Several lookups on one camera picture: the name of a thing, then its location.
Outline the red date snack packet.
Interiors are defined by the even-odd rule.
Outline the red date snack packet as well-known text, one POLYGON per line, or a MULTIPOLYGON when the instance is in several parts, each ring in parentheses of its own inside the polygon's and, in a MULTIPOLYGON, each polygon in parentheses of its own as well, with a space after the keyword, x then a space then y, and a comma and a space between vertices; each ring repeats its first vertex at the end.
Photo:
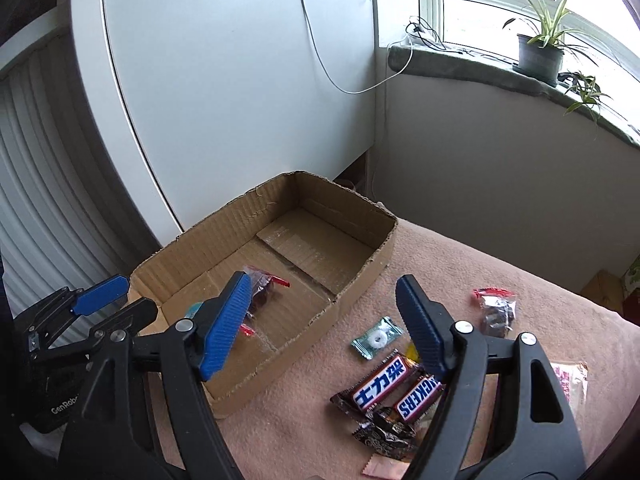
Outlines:
POLYGON ((482 332, 486 336, 506 338, 512 330, 516 312, 516 295, 499 287, 472 290, 473 297, 483 311, 482 332))
POLYGON ((276 274, 258 269, 256 266, 244 266, 243 272, 250 278, 252 299, 243 323, 240 325, 240 333, 247 337, 254 337, 256 330, 252 326, 252 321, 255 313, 268 302, 276 287, 289 288, 291 283, 276 274))

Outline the packaged bread slices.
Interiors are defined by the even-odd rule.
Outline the packaged bread slices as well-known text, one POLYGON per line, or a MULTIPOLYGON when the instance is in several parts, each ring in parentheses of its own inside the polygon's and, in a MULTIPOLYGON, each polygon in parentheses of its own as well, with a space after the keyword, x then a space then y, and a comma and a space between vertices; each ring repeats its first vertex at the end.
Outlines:
POLYGON ((588 366, 583 362, 551 362, 574 419, 584 414, 588 393, 588 366))

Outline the green white paper bag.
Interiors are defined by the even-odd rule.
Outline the green white paper bag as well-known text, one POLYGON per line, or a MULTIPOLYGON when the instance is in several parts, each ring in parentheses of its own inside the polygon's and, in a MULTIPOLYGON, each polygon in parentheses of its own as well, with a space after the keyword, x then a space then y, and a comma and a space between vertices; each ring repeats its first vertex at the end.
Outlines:
POLYGON ((634 259, 629 268, 625 271, 620 278, 622 283, 623 293, 625 297, 628 297, 632 292, 640 287, 640 256, 634 259))

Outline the black cartoon snack packet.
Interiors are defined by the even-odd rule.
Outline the black cartoon snack packet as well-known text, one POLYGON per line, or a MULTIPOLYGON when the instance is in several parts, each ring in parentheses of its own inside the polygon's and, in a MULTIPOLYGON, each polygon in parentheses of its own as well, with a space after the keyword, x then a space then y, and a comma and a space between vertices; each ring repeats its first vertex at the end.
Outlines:
POLYGON ((394 460, 411 460, 418 450, 416 430, 390 406, 372 411, 352 436, 375 453, 394 460))

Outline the potted spider plant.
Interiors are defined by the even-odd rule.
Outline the potted spider plant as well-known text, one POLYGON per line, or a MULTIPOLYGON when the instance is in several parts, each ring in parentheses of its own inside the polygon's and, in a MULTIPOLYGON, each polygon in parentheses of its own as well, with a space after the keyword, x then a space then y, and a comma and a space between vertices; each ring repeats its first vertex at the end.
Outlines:
POLYGON ((570 35, 587 36, 582 29, 565 24, 572 14, 568 8, 568 0, 559 0, 554 6, 546 0, 524 1, 537 21, 520 16, 509 18, 502 25, 507 28, 515 22, 523 22, 532 30, 531 35, 518 34, 518 62, 514 65, 514 70, 550 87, 566 84, 564 94, 573 93, 578 100, 567 107, 565 114, 583 110, 593 122, 597 122, 601 115, 602 100, 610 98, 601 89, 597 77, 586 75, 580 70, 561 70, 565 53, 574 58, 584 58, 593 66, 598 65, 593 56, 587 53, 586 46, 567 40, 570 35))

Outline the brown cardboard box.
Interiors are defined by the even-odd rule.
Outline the brown cardboard box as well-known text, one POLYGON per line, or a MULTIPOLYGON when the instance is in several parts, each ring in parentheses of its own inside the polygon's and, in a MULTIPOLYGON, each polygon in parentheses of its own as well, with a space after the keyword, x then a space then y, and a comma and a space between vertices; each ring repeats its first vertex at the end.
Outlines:
POLYGON ((155 301, 153 330, 217 296, 236 271, 276 281, 206 382, 217 418, 239 411, 318 342, 390 262, 397 218, 306 171, 279 174, 210 214, 142 262, 129 300, 155 301))

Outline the yellow candy packet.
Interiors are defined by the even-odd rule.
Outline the yellow candy packet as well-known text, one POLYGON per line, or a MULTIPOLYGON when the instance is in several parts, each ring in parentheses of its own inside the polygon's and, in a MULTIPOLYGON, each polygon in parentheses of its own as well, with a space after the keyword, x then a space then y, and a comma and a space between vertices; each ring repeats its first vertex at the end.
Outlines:
POLYGON ((414 361, 417 363, 421 362, 418 349, 416 348, 416 345, 413 342, 410 342, 410 344, 408 344, 408 347, 405 351, 405 356, 411 361, 414 361))

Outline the Snickers bar English label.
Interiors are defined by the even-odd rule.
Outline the Snickers bar English label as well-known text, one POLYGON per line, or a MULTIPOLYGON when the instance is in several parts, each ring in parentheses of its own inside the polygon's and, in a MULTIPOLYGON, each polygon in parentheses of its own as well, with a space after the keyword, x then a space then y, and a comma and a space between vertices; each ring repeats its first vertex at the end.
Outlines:
POLYGON ((403 422, 412 424, 439 399, 442 390, 444 384, 439 379, 423 375, 394 404, 394 409, 403 422))

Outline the pink wafer packet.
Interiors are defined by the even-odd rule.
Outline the pink wafer packet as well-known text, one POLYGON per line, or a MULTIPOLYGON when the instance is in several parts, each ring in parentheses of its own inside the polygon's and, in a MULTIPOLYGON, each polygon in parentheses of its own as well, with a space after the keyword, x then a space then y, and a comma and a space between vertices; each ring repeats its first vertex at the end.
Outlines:
POLYGON ((363 477, 378 480, 401 480, 410 464, 386 456, 373 454, 364 465, 363 477))

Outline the Snickers bar Chinese label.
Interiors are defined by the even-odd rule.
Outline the Snickers bar Chinese label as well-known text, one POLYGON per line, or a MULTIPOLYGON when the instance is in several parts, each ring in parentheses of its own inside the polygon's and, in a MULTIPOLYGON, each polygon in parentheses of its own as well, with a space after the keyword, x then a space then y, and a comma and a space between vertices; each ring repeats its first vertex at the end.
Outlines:
POLYGON ((361 379, 356 386, 331 396, 330 402, 344 406, 347 411, 364 414, 372 410, 393 393, 419 367, 398 350, 393 350, 378 367, 361 379))

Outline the grey window sill cushion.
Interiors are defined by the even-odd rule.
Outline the grey window sill cushion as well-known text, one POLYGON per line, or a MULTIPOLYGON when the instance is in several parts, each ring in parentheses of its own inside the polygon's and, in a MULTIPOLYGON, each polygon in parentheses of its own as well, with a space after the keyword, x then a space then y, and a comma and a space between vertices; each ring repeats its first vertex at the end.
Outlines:
POLYGON ((388 68, 397 76, 388 90, 388 119, 424 122, 432 131, 470 136, 514 133, 544 144, 598 144, 638 153, 629 126, 585 110, 565 114, 567 94, 502 65, 424 48, 393 47, 388 68))

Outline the white cabinet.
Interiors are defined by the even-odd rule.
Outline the white cabinet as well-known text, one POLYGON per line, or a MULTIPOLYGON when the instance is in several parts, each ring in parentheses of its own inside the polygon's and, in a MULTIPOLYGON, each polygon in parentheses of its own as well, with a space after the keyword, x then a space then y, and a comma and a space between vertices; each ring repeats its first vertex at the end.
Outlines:
POLYGON ((70 0, 90 112, 160 244, 374 138, 372 0, 70 0))

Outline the teal mint candy packet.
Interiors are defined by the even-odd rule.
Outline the teal mint candy packet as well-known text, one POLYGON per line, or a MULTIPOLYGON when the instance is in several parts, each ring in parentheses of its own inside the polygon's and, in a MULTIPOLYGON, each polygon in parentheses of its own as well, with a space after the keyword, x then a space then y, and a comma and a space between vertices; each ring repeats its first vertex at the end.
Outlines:
POLYGON ((404 334, 389 316, 383 316, 371 328, 350 342, 363 359, 371 361, 378 353, 404 334))

